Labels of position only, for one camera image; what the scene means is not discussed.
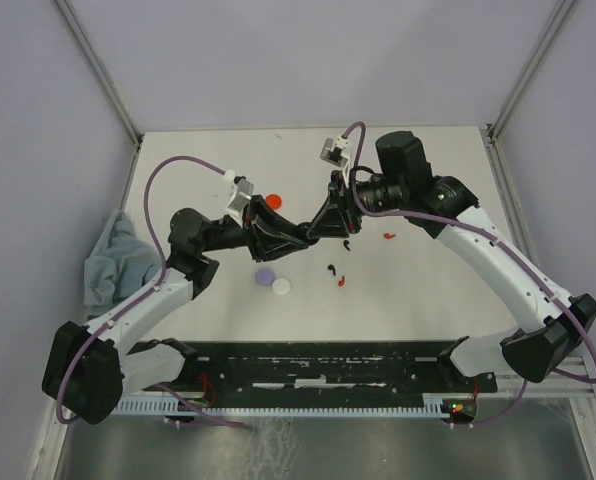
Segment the white table surface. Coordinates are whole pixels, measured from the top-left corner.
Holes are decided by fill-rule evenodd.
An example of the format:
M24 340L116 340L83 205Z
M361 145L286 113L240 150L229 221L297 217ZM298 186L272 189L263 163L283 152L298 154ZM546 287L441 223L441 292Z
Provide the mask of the white table surface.
M502 205L476 127L409 128L418 136L435 174L463 181L509 236ZM398 130L370 128L361 163L378 168L375 140ZM326 196L332 166L318 158L335 128L148 133L137 161L126 211L138 237L150 242L142 210L145 183L161 161L192 155L233 169L255 193L278 193L279 213L310 221ZM150 208L158 238L172 215L192 207L210 219L224 214L228 186L219 175L188 162L166 167L152 187ZM395 233L385 240L383 233ZM286 297L254 281L262 265L246 248L211 252L220 261L210 287L160 322L146 338L183 341L435 340L480 336L514 324L502 302L459 257L400 218L363 220L360 234L321 240L307 251L271 262L293 289ZM327 270L334 264L346 284Z

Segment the wire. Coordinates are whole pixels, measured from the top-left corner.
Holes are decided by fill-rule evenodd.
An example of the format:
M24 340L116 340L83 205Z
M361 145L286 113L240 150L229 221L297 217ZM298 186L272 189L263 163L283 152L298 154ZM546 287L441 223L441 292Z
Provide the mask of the wire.
M151 236L151 240L153 241L154 245L156 246L156 251L158 252L158 257L160 259L160 273L158 274L158 278L156 279L156 282L154 283L154 286L152 288L146 290L139 297L137 297L134 300L132 300L131 302L129 302L127 305L125 305L123 308L121 308L118 312L116 312L109 319L108 322L104 323L94 333L92 333L89 336L89 338L85 341L85 343L83 343L82 346L78 349L78 351L76 352L74 357L71 359L71 362L69 363L69 366L67 367L67 370L65 371L65 374L62 377L62 381L60 382L60 387L58 388L58 395L56 395L56 418L58 419L59 423L67 425L67 424L75 422L76 420L78 420L80 418L78 416L66 418L63 413L63 403L65 400L65 392L67 390L67 386L69 385L69 380L71 379L71 376L73 375L74 370L76 369L76 366L78 365L78 362L80 362L80 360L85 356L89 347L104 332L106 332L107 330L112 328L112 326L115 325L115 323L118 322L118 320L125 313L127 313L133 307L135 307L140 302L142 302L147 297L149 297L152 293L154 293L156 291L154 287L159 287L162 284L162 282L165 281L165 277L167 276L167 262L166 262L166 258L165 258L165 252L163 251L162 246L160 245L160 242L158 242L158 237L156 236L156 232L155 232L153 224L151 222L151 215L149 214L149 193L151 191L151 185L153 184L154 179L156 178L156 175L158 175L158 173L163 168L165 168L167 165L169 165L170 163L174 163L174 162L178 162L178 161L193 162L198 165L202 165L203 167L206 167L209 170L216 172L220 175L225 174L225 171L223 169L216 167L215 165L212 165L209 162L205 162L204 160L201 160L199 158L190 157L187 155L177 155L177 156L168 158L167 160L160 163L154 169L153 172L151 172L151 175L149 175L149 178L147 179L147 184L145 185L145 192L143 195L143 209L145 212L145 221L147 223L147 230L149 230L149 235ZM209 418L213 418L207 414L203 414L203 415L206 417L209 417ZM224 421L219 421L218 419L216 419L216 421L220 425L240 426L240 425L231 425L231 423L238 423L238 422L224 422Z
M209 381L209 377L207 377L207 374L203 374L205 376L205 380L207 381L207 384L211 387L211 401L209 402L208 407L211 408L214 406L214 404L216 403L216 400L218 399L218 393L216 393L216 387L214 387L214 384L211 383Z
M184 399L182 396L180 396L180 394L176 393L171 388L169 388L166 385L163 385L162 383L157 383L156 385L154 385L154 387L162 390L163 392L167 392L169 395L174 397L176 400L178 400L180 403L182 403L189 410L191 410L192 412L196 412L198 415L206 418L209 422L211 422L211 423L205 422L205 423L189 423L189 424L185 423L185 424L180 424L181 427L183 425L189 425L189 426L193 425L193 426L199 427L199 426L203 426L203 425L215 424L214 426L221 425L224 427L247 428L247 425L245 425L242 422L232 422L230 420L223 420L222 418L214 417L212 415L209 415L208 413L205 413L201 407L199 407L198 405L194 405L191 402L188 402L186 399Z
M358 166L358 164L360 163L360 154L362 152L362 146L365 141L365 134L367 131L367 126L364 124L364 122L354 122L349 127L347 127L347 130L345 130L345 132L342 134L343 138L348 138L349 135L351 134L351 132L353 132L356 128L360 128L360 140L358 141L358 148L356 149L356 155L354 158L353 168L356 168ZM492 235L484 228L476 227L474 225L470 225L468 223L463 223L458 220L453 220L451 218L440 217L437 215L430 215L428 213L422 213L422 212L414 212L411 210L389 210L386 212L370 212L369 210L367 210L365 208L363 203L360 201L360 198L358 197L358 191L356 188L356 173L355 172L351 173L351 191L352 191L352 194L354 197L354 202L356 203L358 209L364 215L367 215L369 217L400 217L400 216L402 216L402 217L406 217L406 218L419 218L421 220L428 220L428 221L432 221L432 222L443 223L445 225L449 225L452 227L462 228L463 230L477 233L478 235L485 237L490 242L497 244L498 247L503 252L505 252L507 254L507 256L509 256L522 269L522 271L525 272L534 281L534 283L536 285L538 285L540 290L547 296L547 298L555 297L554 292L547 286L547 284L536 274L536 272L534 272L532 270L532 268L518 254L516 254L516 252L514 252L509 247L509 245L507 245L505 242L500 242L498 237L496 237L495 235ZM554 298L553 302L565 314L567 319L571 322L573 327L576 329L576 331L580 335L580 338L582 339L583 343L587 346L587 349L589 350L591 358L593 359L594 365L596 367L596 347L594 346L591 338L587 334L587 331L582 326L582 324L578 321L578 319L573 314L573 312L569 308L567 308L567 306L559 298ZM589 376L576 375L576 374L567 372L565 370L561 370L559 368L554 368L553 371L555 373L563 375L567 378L571 378L573 380L578 380L579 382L596 384L596 377L592 378Z
M518 395L516 396L516 398L514 398L514 401L511 402L511 405L509 405L502 412L497 413L496 415L494 415L492 417L485 418L484 420L480 420L478 422L472 422L472 423L468 423L468 424L462 424L462 423L451 424L451 428L484 427L485 425L489 425L491 423L498 422L499 420L502 420L503 418L508 417L518 408L518 405L520 405L520 401L522 400L522 397L525 394L525 390L527 390L528 383L529 382L527 380L524 380L522 382L522 386L520 387L520 391L518 392Z
M195 421L193 421L193 417L191 417L191 420L192 421L181 422L180 420L172 420L170 418L165 418L165 423L167 425L171 425L172 427L176 427L176 428L223 427L224 426L220 423L214 423L214 422L195 422Z
M207 378L207 375L205 373L200 375L198 377L198 379L203 381L202 400L206 400L207 399L207 387L209 386L209 379Z
M478 398L478 377L474 377L474 393L471 394L471 400Z
M370 175L376 174L376 172L374 172L371 168L365 167L364 165L358 165L357 167L354 167L351 170L349 170L349 173L353 173L353 172L365 172Z

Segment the purple bottle cap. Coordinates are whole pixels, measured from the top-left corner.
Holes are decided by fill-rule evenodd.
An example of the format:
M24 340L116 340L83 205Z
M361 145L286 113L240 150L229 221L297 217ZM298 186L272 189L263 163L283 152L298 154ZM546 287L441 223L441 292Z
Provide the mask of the purple bottle cap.
M256 283L261 287L268 287L276 280L276 273L269 267L259 268L256 272Z

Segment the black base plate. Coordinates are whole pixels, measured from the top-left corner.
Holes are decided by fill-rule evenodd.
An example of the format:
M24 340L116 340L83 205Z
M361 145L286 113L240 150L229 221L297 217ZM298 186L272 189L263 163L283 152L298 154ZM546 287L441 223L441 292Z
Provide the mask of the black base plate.
M453 342L184 343L198 357L187 361L170 386L202 391L198 376L205 373L215 386L216 408L421 407L423 393L474 390L471 378L459 377L451 388L443 380L436 357ZM147 345L139 343L135 351ZM477 378L481 393L497 391L493 374ZM296 388L298 379L351 386Z

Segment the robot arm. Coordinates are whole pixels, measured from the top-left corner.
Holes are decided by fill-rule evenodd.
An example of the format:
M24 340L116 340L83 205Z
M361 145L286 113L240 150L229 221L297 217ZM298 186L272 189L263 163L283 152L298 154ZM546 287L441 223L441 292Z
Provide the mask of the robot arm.
M588 331L596 316L595 300L588 294L574 298L548 279L500 233L460 181L433 176L422 143L411 132L394 132L376 142L382 172L369 170L369 181L354 183L356 172L352 169L357 199L349 183L348 142L339 140L328 141L323 149L321 157L341 170L331 173L327 199L311 222L295 225L272 211L262 197L253 195L253 185L244 177L234 178L232 200L223 218L210 221L190 208L176 212L170 223L171 253L164 282L156 286L152 280L116 309L82 327L72 322L63 325L54 338L43 391L57 398L78 349L92 332L126 310L94 341L65 391L66 407L89 423L102 421L123 395L173 381L186 365L195 363L197 352L173 339L153 342L139 353L130 350L159 321L211 283L218 262L204 253L247 247L255 261L276 260L321 238L358 233L364 214L398 209L452 219L491 234L493 241L459 227L408 218L463 258L501 298L518 324L518 328L487 337L461 338L443 352L439 361L446 366L449 386L461 377L508 368L529 381L540 382L580 344L580 335L554 301L570 308ZM501 244L511 249L526 269L503 252ZM553 296L545 296L530 272L547 284ZM150 289L154 291L136 303Z

